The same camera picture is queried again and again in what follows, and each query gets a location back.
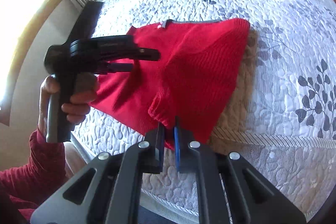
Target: wooden window frame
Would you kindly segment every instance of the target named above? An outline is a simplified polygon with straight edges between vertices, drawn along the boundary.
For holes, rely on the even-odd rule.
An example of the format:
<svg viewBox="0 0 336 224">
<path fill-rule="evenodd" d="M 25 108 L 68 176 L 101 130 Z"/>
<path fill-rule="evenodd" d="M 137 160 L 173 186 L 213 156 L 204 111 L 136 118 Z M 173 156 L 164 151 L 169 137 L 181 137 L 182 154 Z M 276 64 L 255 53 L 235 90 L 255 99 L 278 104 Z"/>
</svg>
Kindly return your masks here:
<svg viewBox="0 0 336 224">
<path fill-rule="evenodd" d="M 62 0 L 45 0 L 39 10 L 35 13 L 27 26 L 24 28 L 21 36 L 18 38 L 18 42 L 13 53 L 12 63 L 7 75 L 4 97 L 1 101 L 0 123 L 6 126 L 10 125 L 11 106 L 14 90 L 27 52 L 44 22 L 61 1 Z"/>
</svg>

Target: window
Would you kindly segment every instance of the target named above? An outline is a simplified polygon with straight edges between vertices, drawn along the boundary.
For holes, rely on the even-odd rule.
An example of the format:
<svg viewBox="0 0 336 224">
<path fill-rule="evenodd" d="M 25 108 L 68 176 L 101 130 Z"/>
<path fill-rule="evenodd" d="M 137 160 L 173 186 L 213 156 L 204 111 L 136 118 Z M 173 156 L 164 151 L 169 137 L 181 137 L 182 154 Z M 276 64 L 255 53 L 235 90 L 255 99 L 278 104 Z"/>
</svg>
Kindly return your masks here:
<svg viewBox="0 0 336 224">
<path fill-rule="evenodd" d="M 61 0 L 0 0 L 0 122 L 9 125 L 15 83 L 26 53 Z"/>
</svg>

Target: red long sleeve shirt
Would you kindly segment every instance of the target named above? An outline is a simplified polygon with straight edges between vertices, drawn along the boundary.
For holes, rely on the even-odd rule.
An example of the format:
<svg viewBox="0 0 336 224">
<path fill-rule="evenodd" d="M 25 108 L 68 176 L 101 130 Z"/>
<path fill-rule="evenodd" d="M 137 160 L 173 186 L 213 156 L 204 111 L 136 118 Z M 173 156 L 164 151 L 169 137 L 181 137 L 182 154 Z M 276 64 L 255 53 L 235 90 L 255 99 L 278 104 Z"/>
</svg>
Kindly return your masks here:
<svg viewBox="0 0 336 224">
<path fill-rule="evenodd" d="M 27 220 L 66 179 L 62 143 L 46 143 L 45 137 L 37 130 L 31 134 L 29 145 L 28 164 L 0 172 L 0 183 Z"/>
</svg>

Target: red garment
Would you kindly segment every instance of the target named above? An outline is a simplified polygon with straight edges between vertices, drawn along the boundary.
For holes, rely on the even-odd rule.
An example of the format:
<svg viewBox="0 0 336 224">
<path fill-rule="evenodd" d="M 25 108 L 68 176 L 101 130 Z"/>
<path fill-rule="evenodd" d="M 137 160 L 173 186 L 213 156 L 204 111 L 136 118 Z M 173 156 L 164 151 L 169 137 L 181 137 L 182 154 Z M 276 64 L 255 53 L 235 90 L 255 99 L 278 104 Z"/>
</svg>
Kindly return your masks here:
<svg viewBox="0 0 336 224">
<path fill-rule="evenodd" d="M 33 211 L 66 180 L 62 143 L 46 143 L 37 130 L 31 134 L 29 145 L 28 164 L 0 172 L 0 183 L 28 221 Z"/>
<path fill-rule="evenodd" d="M 141 134 L 158 122 L 172 128 L 177 115 L 204 143 L 236 87 L 249 28 L 244 19 L 131 27 L 127 34 L 158 49 L 160 61 L 119 60 L 134 63 L 132 72 L 99 75 L 91 105 Z"/>
</svg>

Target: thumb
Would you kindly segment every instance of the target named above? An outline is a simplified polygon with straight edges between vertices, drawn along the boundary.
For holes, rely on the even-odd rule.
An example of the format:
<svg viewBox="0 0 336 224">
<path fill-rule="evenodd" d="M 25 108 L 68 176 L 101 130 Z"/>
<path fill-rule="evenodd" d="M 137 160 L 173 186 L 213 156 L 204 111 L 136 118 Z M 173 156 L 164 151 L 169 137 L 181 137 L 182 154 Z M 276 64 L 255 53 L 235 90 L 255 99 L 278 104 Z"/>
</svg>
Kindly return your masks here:
<svg viewBox="0 0 336 224">
<path fill-rule="evenodd" d="M 48 103 L 51 94 L 60 91 L 59 83 L 52 76 L 45 78 L 41 85 L 40 92 L 40 112 L 46 114 L 48 112 Z"/>
</svg>

